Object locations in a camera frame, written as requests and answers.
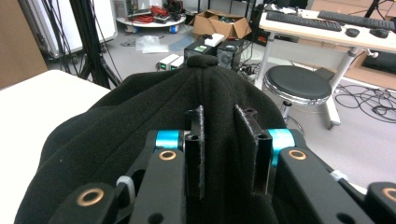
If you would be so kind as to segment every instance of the black mouse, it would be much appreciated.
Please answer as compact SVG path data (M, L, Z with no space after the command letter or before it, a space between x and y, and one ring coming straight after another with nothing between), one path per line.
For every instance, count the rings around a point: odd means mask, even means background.
M376 37L379 37L379 38L387 38L389 32L384 29L371 29L370 34L375 35Z
M354 28L346 29L346 35L350 36L350 37L356 37L356 36L358 36L359 33L360 33L360 31L358 29L354 29Z

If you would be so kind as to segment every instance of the stool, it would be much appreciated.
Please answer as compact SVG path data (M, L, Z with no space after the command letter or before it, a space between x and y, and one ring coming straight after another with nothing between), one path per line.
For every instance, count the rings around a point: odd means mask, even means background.
M278 65L270 68L264 77L268 90L284 99L280 111L285 123L291 119L300 132L303 127L289 116L291 104L321 105L332 95L329 82L313 71L292 65Z

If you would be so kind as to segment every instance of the gray floor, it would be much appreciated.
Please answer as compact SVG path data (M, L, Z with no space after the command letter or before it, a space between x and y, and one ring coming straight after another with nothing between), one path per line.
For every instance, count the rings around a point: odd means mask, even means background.
M155 64L171 53L183 55L183 49L191 40L192 27L180 26L179 32L172 35L167 28L142 29L137 34L124 32L119 26L117 38L107 42L108 53L104 54L107 64L122 78L131 74L156 71ZM143 35L156 35L162 45L168 45L167 53L143 54L133 47L134 41ZM250 63L259 62L264 51L263 46L254 45ZM59 69L56 63L49 63L49 68ZM344 85L350 80L342 80ZM280 105L281 101L270 92L264 90ZM354 104L353 98L343 98L343 102ZM297 119L304 127L305 140L308 146L326 161L333 169L340 170L348 176L351 183L367 188L372 182L389 181L396 183L396 147L394 133L395 123L386 123L372 119L359 109L349 109L336 103L341 126L329 130L328 117L324 107L293 106L290 115Z

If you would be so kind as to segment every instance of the open cardboard box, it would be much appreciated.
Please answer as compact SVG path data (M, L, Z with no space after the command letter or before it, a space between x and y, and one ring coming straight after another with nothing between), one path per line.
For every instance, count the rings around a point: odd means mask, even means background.
M221 21L222 17L234 22ZM221 34L224 38L243 38L251 30L245 17L210 9L195 16L192 32L197 35Z

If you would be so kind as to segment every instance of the black cloth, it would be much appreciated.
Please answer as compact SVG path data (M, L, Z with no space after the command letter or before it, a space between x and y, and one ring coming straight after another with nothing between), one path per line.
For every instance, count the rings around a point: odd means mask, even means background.
M150 130L184 129L187 110L204 106L205 197L192 203L188 223L271 223L268 199L241 193L234 105L254 108L263 129L285 128L276 105L213 56L188 67L135 74L87 112L57 127L21 202L15 223L47 223L65 198L90 182L115 186L145 145Z

